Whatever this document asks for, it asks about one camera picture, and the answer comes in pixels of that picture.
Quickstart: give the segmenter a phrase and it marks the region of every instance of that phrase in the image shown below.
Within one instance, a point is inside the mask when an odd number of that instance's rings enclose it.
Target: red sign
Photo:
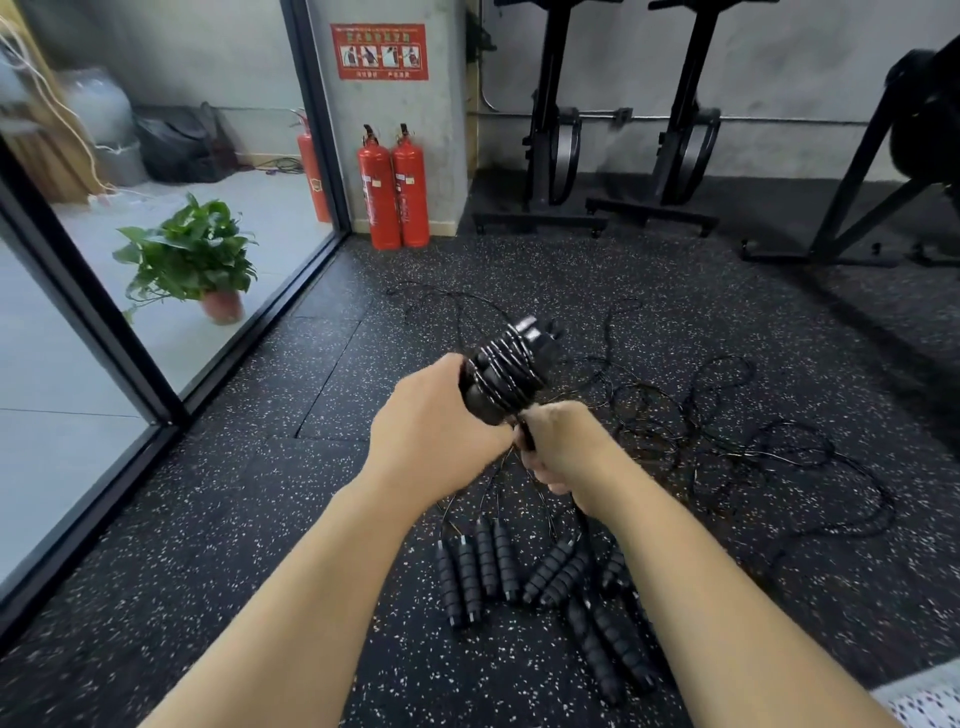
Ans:
[[[340,78],[348,81],[426,81],[422,25],[330,24]]]

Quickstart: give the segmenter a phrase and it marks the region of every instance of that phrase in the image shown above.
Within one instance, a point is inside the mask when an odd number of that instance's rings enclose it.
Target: rubber gym floor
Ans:
[[[509,206],[522,178],[489,174],[468,208]],[[960,641],[960,307],[957,271],[772,267],[741,239],[812,239],[835,182],[707,179],[691,207],[723,218],[712,237],[615,221],[598,240],[465,222],[455,239],[379,254],[350,239],[177,445],[0,661],[3,726],[133,726],[243,606],[331,494],[362,464],[373,413],[396,380],[457,344],[443,297],[408,310],[404,281],[468,291],[515,315],[561,319],[567,345],[614,356],[675,398],[719,354],[756,366],[722,426],[744,437],[770,419],[817,425],[895,493],[896,522],[873,539],[810,539],[777,572],[775,599],[867,688],[957,656]],[[586,177],[587,192],[636,181]],[[860,207],[882,196],[868,185]],[[926,195],[868,237],[902,253],[919,236],[957,239],[953,210]],[[476,309],[480,328],[495,317]],[[785,474],[744,494],[717,532],[738,557],[778,532],[855,513],[862,480]],[[454,509],[466,525],[479,490]],[[572,521],[554,504],[559,528]],[[518,468],[504,517],[529,568],[549,537]],[[666,688],[604,707],[555,615],[494,605],[453,635],[439,608],[427,513],[397,556],[361,659],[347,726],[686,725]]]

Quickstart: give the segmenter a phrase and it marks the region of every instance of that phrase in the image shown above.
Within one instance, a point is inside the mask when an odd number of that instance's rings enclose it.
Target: black garbage bag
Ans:
[[[138,109],[143,165],[157,182],[218,182],[239,169],[236,150],[210,104]]]

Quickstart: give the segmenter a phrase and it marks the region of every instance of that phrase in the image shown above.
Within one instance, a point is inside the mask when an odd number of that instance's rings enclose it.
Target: green leaves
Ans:
[[[187,205],[155,229],[119,228],[130,242],[114,251],[113,258],[137,266],[127,286],[133,312],[148,303],[175,298],[196,301],[209,291],[250,289],[256,271],[247,260],[246,247],[256,244],[249,233],[240,234],[230,209],[220,200],[201,205],[187,193]]]

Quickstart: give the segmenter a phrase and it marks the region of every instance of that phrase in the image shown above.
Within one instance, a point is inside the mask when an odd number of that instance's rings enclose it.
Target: wall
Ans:
[[[241,153],[297,154],[302,106],[276,0],[23,0],[58,67],[103,65],[135,104],[207,101]]]
[[[484,56],[484,88],[502,110],[528,111],[537,84],[546,13],[532,4],[485,3],[498,50]],[[669,114],[693,13],[649,12],[646,2],[585,2],[574,8],[558,103],[580,109],[633,107]],[[744,4],[720,16],[700,101],[726,114],[866,121],[889,67],[911,48],[939,48],[960,33],[954,0],[782,0]],[[622,131],[587,122],[580,169],[647,172],[665,122]],[[480,166],[525,165],[525,119],[483,118]],[[862,127],[725,123],[712,175],[842,177]],[[871,179],[896,179],[884,148]]]
[[[364,228],[356,152],[363,125],[391,144],[405,122],[426,159],[427,200],[434,234],[452,235],[467,201],[465,140],[465,9],[460,0],[310,0],[324,87],[351,215]],[[423,23],[429,81],[341,81],[330,23]]]

